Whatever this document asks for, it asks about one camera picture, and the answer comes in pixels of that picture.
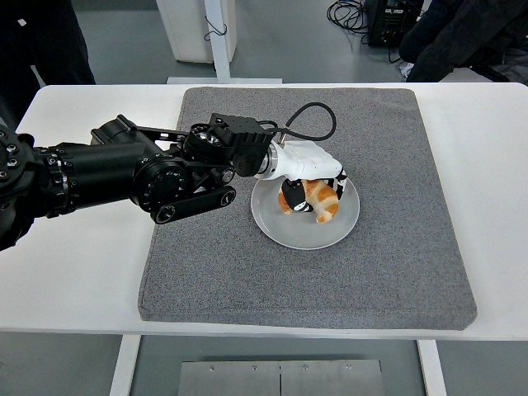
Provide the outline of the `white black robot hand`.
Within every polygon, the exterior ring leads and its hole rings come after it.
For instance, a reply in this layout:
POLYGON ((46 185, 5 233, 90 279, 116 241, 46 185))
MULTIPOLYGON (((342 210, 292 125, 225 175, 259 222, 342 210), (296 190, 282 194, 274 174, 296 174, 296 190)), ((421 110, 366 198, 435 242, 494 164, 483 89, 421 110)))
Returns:
POLYGON ((272 142, 257 178, 283 177, 278 203, 286 214, 314 212, 316 221, 326 223, 339 210, 339 200, 347 184, 340 162, 312 141, 272 142))

